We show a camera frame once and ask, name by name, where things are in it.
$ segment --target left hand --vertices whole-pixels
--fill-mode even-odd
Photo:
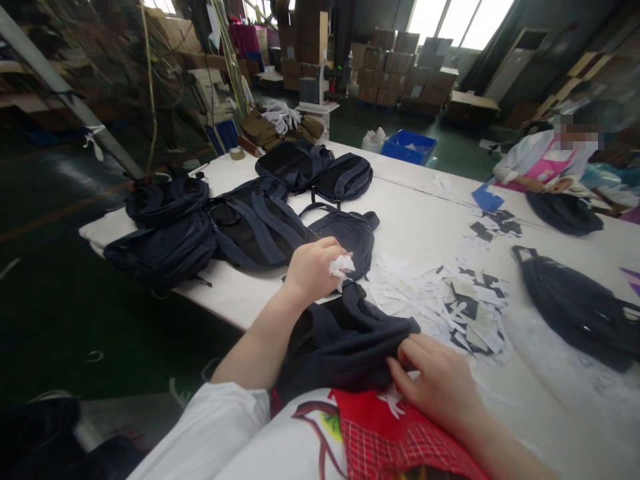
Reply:
[[[558,182],[556,182],[556,184],[554,186],[552,186],[549,190],[547,190],[548,193],[562,193],[564,192],[564,190],[568,189],[570,186],[572,186],[573,184],[573,180],[571,179],[562,179]]]

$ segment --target white sleeve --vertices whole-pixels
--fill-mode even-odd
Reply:
[[[569,166],[560,175],[561,178],[570,178],[574,182],[580,181],[585,174],[585,168],[589,159],[594,154],[594,150],[578,150],[573,156]]]
[[[127,480],[211,480],[268,421],[265,390],[207,383]]]
[[[515,166],[522,162],[531,149],[533,148],[532,137],[528,136],[520,140],[517,145],[513,146],[509,153],[493,168],[493,174],[496,179],[502,183],[513,181],[518,175]]]

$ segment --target tape roll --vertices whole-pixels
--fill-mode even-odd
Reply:
[[[242,160],[245,157],[244,150],[242,150],[242,149],[240,149],[238,147],[230,148],[229,149],[229,154],[230,154],[231,158],[234,159],[234,160]]]

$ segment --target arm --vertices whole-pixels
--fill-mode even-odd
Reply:
[[[329,276],[329,262],[346,253],[333,237],[298,248],[284,285],[222,360],[211,382],[234,382],[246,389],[272,388],[295,322],[310,304],[335,290],[339,279]]]
[[[427,335],[412,334],[400,345],[398,359],[387,360],[398,390],[454,436],[489,478],[558,478],[491,418],[461,355]],[[401,364],[415,367],[421,375],[413,380]]]

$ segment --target right hand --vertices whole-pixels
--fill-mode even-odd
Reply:
[[[547,190],[545,184],[542,183],[540,180],[534,180],[534,179],[520,176],[516,178],[514,182],[519,183],[528,191],[532,191],[534,193],[542,193]]]
[[[398,359],[387,363],[408,402],[460,442],[478,437],[488,414],[462,355],[428,335],[411,334],[400,344]],[[421,375],[413,380],[402,365]]]
[[[302,309],[326,297],[340,282],[338,277],[329,276],[329,262],[346,254],[347,251],[334,237],[322,238],[298,247],[293,252],[282,287],[284,294]]]

